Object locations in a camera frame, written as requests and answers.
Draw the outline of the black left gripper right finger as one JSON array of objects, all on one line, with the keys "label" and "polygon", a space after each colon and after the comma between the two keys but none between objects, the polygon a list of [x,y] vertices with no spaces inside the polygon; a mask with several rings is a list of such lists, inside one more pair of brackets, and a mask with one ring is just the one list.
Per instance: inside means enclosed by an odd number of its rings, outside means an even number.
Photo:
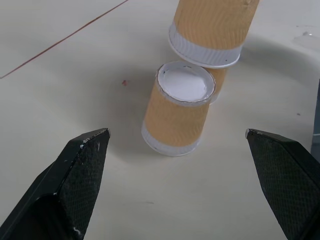
[{"label": "black left gripper right finger", "polygon": [[297,141],[246,130],[261,190],[289,240],[320,238],[320,163]]}]

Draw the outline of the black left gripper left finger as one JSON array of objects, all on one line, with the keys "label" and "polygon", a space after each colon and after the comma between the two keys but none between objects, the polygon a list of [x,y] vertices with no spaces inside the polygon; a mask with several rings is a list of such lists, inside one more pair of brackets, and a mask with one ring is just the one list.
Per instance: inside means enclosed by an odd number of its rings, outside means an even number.
[{"label": "black left gripper left finger", "polygon": [[71,139],[0,227],[2,240],[82,240],[101,187],[108,128]]}]

